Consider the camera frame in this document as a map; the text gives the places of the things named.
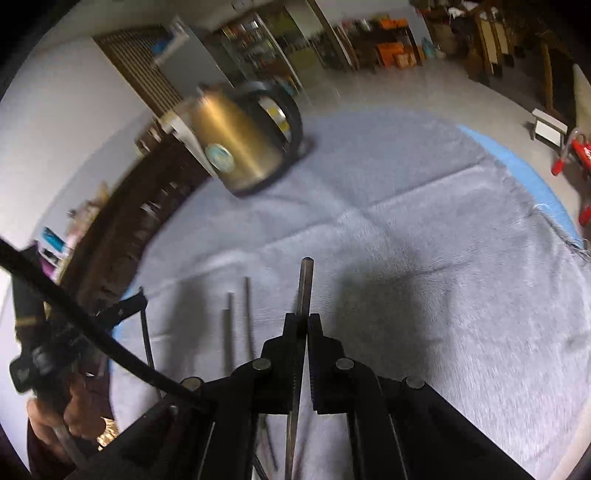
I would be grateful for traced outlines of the person's left hand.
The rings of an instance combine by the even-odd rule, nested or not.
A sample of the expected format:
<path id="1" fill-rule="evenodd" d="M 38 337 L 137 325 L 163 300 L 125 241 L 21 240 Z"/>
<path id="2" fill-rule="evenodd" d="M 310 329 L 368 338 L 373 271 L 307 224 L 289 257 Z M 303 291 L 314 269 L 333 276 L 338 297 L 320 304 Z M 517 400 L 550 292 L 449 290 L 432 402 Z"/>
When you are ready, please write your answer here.
<path id="1" fill-rule="evenodd" d="M 69 395 L 69 403 L 62 414 L 37 397 L 30 398 L 26 404 L 29 423 L 36 438 L 66 463 L 71 463 L 71 458 L 56 435 L 58 428 L 65 427 L 73 437 L 96 440 L 106 427 L 100 409 L 79 373 L 70 377 Z"/>

